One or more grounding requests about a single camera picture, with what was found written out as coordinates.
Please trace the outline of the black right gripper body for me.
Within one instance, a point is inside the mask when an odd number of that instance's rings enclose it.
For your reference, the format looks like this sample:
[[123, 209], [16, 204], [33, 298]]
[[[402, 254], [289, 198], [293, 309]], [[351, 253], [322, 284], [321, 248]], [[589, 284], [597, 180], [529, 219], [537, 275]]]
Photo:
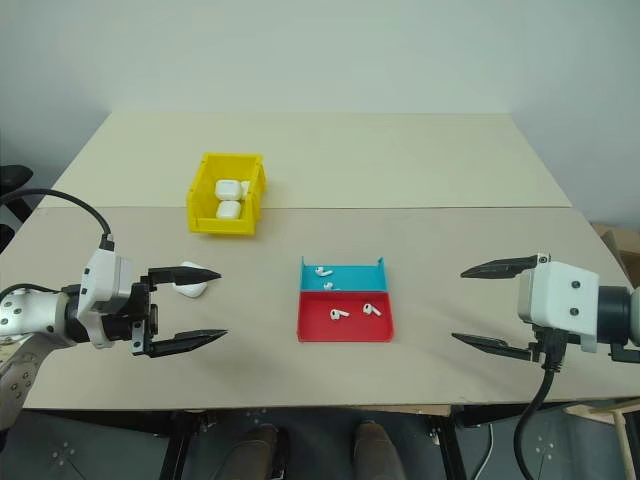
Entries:
[[533, 326], [535, 341], [529, 344], [531, 360], [540, 361], [544, 355], [545, 363], [562, 363], [568, 344], [568, 332], [563, 329]]

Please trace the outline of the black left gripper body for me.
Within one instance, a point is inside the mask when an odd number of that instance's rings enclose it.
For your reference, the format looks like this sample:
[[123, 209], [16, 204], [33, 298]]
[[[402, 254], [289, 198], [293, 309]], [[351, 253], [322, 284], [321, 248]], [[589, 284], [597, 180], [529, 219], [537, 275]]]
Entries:
[[142, 276], [131, 287], [124, 306], [102, 316], [106, 336], [111, 341], [130, 341], [133, 355], [159, 357], [153, 337], [158, 333], [158, 308], [151, 302], [156, 290], [149, 276]]

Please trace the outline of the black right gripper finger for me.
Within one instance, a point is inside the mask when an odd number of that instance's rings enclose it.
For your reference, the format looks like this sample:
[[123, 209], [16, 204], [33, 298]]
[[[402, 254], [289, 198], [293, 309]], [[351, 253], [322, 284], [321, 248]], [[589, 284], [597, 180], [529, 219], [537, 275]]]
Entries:
[[532, 352], [530, 350], [510, 346], [504, 340], [462, 333], [452, 333], [451, 336], [487, 354], [523, 361], [532, 360]]
[[548, 263], [549, 254], [534, 254], [527, 257], [496, 259], [468, 268], [460, 274], [461, 278], [472, 279], [511, 279], [525, 270], [536, 268], [539, 264]]

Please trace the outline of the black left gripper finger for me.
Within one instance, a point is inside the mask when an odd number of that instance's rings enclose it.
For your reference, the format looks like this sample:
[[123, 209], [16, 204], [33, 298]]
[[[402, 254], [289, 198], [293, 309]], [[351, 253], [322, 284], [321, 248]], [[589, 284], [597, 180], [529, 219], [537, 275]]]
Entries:
[[150, 343], [150, 357], [159, 358], [190, 352], [212, 343], [228, 333], [225, 329], [206, 329], [181, 332], [168, 340]]
[[195, 285], [217, 280], [221, 277], [222, 275], [218, 272], [190, 266], [150, 268], [146, 276], [147, 282], [151, 287], [169, 283], [177, 286]]

